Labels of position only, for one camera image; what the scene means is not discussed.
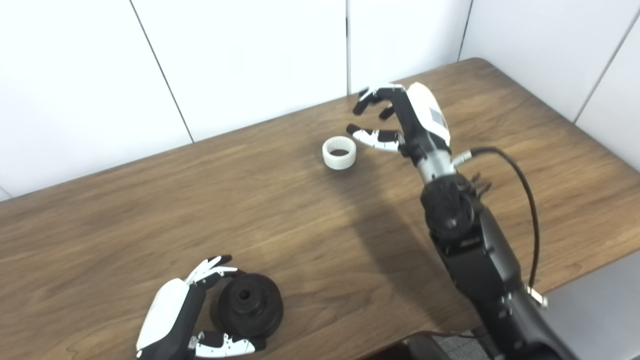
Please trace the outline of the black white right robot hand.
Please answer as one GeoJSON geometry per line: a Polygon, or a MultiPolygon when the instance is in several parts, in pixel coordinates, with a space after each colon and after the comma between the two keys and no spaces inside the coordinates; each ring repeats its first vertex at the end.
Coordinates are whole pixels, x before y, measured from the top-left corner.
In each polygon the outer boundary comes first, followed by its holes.
{"type": "Polygon", "coordinates": [[[359,92],[359,100],[352,112],[361,116],[368,105],[382,101],[390,104],[380,112],[379,119],[386,121],[396,116],[400,130],[366,129],[349,124],[346,132],[371,148],[400,153],[414,166],[427,160],[434,151],[451,153],[451,135],[446,119],[434,94],[425,85],[414,82],[409,88],[393,83],[370,86],[359,92]]]}

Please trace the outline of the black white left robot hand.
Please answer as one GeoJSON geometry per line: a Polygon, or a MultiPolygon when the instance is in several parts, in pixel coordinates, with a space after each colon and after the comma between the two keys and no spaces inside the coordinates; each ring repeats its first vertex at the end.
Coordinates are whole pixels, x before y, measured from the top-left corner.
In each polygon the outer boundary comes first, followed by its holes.
{"type": "Polygon", "coordinates": [[[185,278],[167,281],[154,296],[135,343],[137,360],[212,360],[254,354],[266,349],[263,338],[228,332],[194,334],[206,292],[223,278],[245,272],[229,267],[230,254],[209,257],[185,278]]]}

